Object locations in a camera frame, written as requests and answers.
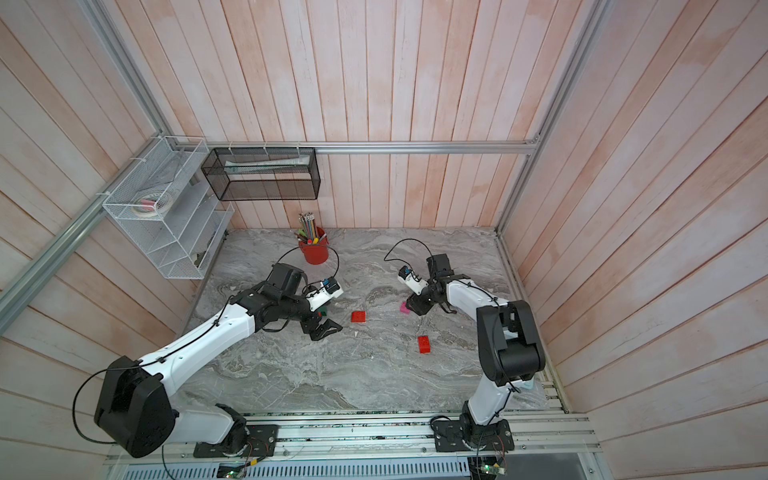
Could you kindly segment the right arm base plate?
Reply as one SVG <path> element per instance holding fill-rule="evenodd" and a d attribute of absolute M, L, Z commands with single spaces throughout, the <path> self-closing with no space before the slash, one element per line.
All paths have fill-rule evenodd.
<path fill-rule="evenodd" d="M 429 421 L 438 452 L 500 451 L 515 449 L 507 420 L 488 426 L 475 425 L 471 420 L 451 420 L 436 416 Z"/>

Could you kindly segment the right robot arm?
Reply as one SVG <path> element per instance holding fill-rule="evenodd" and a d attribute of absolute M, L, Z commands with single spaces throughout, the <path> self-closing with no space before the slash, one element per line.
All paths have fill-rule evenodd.
<path fill-rule="evenodd" d="M 480 287 L 469 276 L 457 274 L 445 254 L 427 258 L 429 275 L 419 277 L 402 266 L 398 280 L 411 295 L 406 308 L 426 315 L 433 306 L 463 313 L 475 322 L 477 351 L 482 370 L 478 386 L 457 420 L 436 417 L 431 421 L 440 451 L 485 449 L 512 445 L 509 424 L 502 418 L 512 395 L 533 384 L 546 366 L 544 348 L 530 305 L 507 300 Z"/>

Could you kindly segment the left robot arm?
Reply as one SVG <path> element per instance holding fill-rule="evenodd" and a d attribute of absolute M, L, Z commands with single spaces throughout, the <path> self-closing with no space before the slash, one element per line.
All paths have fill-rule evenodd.
<path fill-rule="evenodd" d="M 320 309 L 343 289 L 329 277 L 306 286 L 303 270 L 273 265 L 267 279 L 228 298 L 224 306 L 194 330 L 138 360 L 112 362 L 94 414 L 95 424 L 131 457 L 146 457 L 169 443 L 195 443 L 223 456 L 253 450 L 245 417 L 219 403 L 202 411 L 173 406 L 172 396 L 215 357 L 258 332 L 275 333 L 275 322 L 299 323 L 319 341 L 341 330 Z"/>

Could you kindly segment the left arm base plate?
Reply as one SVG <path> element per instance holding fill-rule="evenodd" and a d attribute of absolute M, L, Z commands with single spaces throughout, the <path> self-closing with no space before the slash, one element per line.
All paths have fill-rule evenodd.
<path fill-rule="evenodd" d="M 272 457 L 278 433 L 279 426 L 276 424 L 235 426 L 220 443 L 197 443 L 193 457 L 257 459 Z"/>

